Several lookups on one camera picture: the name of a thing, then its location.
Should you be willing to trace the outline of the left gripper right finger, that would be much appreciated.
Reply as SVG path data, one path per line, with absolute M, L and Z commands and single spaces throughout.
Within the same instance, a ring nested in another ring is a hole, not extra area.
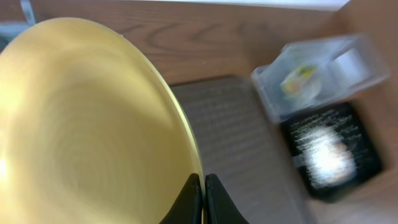
M 206 215 L 209 224 L 249 224 L 216 174 L 205 177 Z

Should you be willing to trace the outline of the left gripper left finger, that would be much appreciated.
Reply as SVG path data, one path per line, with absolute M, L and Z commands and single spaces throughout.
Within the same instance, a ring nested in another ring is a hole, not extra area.
M 190 174 L 171 209 L 160 224 L 201 224 L 202 191 L 198 174 Z

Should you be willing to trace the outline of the yellow round plate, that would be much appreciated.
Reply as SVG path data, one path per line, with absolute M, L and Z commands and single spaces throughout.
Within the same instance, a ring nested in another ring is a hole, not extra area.
M 1 52 L 2 223 L 160 223 L 202 172 L 178 100 L 121 34 L 56 18 Z

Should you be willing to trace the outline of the green orange snack wrapper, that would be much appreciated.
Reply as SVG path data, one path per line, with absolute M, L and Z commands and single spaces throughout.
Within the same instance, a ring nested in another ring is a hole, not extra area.
M 291 71 L 280 83 L 280 89 L 287 98 L 315 95 L 320 91 L 316 65 L 301 65 Z

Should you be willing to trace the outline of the black rectangular waste bin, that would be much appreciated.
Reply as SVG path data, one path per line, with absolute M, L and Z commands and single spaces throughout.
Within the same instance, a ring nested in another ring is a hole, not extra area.
M 295 114 L 279 130 L 311 198 L 334 203 L 385 169 L 349 101 Z

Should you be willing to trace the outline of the clear plastic waste bin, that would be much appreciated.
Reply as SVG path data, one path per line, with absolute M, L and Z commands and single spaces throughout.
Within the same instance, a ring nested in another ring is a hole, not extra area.
M 270 119 L 330 105 L 384 81 L 390 71 L 365 35 L 292 42 L 251 74 Z

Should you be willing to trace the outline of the grey plastic dishwasher rack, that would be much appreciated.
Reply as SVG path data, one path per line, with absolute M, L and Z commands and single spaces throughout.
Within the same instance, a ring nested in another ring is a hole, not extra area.
M 25 16 L 25 22 L 11 21 L 1 22 L 1 51 L 15 39 L 20 33 L 36 24 L 33 7 L 29 0 L 20 0 L 21 9 Z

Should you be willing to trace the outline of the dark brown serving tray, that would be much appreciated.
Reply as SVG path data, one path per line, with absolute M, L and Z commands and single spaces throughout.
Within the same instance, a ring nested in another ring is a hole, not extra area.
M 227 76 L 171 89 L 194 132 L 204 176 L 218 176 L 249 223 L 315 222 L 250 80 Z

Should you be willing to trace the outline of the food scraps in bowl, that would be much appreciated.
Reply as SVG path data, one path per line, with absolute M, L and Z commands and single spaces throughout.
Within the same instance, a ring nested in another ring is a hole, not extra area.
M 335 187 L 354 178 L 353 149 L 362 134 L 354 116 L 337 110 L 294 121 L 289 132 L 315 189 Z

